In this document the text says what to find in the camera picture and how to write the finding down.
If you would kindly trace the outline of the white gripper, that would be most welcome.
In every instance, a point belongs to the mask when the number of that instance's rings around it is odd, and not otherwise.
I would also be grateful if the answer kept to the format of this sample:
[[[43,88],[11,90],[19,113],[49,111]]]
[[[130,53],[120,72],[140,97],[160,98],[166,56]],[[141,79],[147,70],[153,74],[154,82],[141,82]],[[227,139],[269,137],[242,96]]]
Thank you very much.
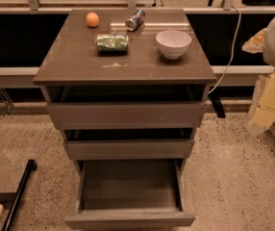
[[[275,67],[275,17],[266,29],[260,30],[242,45],[247,53],[262,53],[263,60]],[[261,75],[254,88],[252,105],[248,112],[246,127],[257,135],[270,128],[275,122],[275,72]]]

